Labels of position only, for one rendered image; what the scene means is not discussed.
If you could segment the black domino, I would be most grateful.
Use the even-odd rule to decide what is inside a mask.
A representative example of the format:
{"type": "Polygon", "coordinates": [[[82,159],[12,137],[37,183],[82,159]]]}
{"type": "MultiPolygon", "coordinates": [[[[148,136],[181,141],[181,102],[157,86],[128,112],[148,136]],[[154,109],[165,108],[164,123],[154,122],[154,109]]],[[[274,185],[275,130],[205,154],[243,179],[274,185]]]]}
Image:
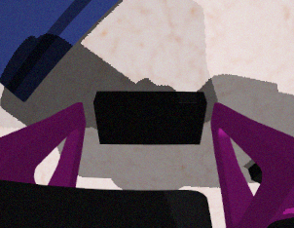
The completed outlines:
{"type": "Polygon", "coordinates": [[[203,92],[96,92],[99,144],[201,144],[203,92]]]}
{"type": "Polygon", "coordinates": [[[251,177],[251,180],[261,184],[262,182],[262,172],[260,167],[258,167],[258,165],[256,165],[256,163],[254,165],[252,165],[249,169],[249,174],[251,177]]]}

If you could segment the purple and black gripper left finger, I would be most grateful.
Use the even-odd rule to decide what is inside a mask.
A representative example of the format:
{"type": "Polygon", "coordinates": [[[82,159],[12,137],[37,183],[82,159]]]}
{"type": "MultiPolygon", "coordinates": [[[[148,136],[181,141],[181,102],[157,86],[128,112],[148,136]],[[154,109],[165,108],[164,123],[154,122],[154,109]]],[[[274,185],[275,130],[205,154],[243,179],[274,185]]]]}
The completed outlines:
{"type": "Polygon", "coordinates": [[[0,137],[0,179],[36,184],[37,166],[64,140],[48,185],[76,187],[86,118],[82,102],[0,137]]]}

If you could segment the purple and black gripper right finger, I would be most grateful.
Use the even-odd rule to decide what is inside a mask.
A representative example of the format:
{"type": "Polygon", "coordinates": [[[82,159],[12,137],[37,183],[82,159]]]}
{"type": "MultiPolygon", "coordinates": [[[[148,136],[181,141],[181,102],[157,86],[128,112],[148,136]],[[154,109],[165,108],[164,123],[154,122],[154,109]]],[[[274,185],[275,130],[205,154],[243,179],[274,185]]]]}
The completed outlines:
{"type": "Polygon", "coordinates": [[[294,137],[219,102],[214,103],[210,125],[226,228],[267,228],[294,217],[294,137]],[[262,171],[254,196],[230,138],[262,171]]]}

